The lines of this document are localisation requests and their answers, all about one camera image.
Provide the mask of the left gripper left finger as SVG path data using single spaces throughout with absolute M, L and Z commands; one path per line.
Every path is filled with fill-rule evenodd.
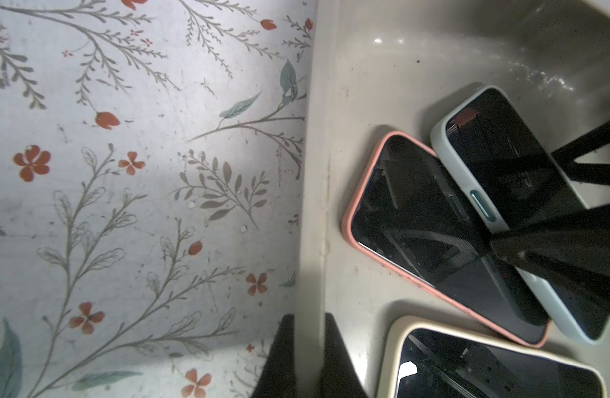
M 251 397 L 293 398 L 294 396 L 294 316 L 288 314 L 281 320 L 268 359 Z

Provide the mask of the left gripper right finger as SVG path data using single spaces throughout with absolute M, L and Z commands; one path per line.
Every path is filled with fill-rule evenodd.
M 366 398 L 341 332 L 331 313 L 325 314 L 325 349 L 321 371 L 321 397 Z

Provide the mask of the grey storage tray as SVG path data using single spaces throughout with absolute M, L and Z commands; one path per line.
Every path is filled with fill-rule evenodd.
M 415 315 L 490 329 L 350 246 L 342 217 L 379 140 L 423 142 L 479 87 L 507 93 L 553 151 L 610 120 L 610 1 L 321 1 L 295 310 L 296 390 L 321 393 L 333 316 L 368 396 L 389 328 Z

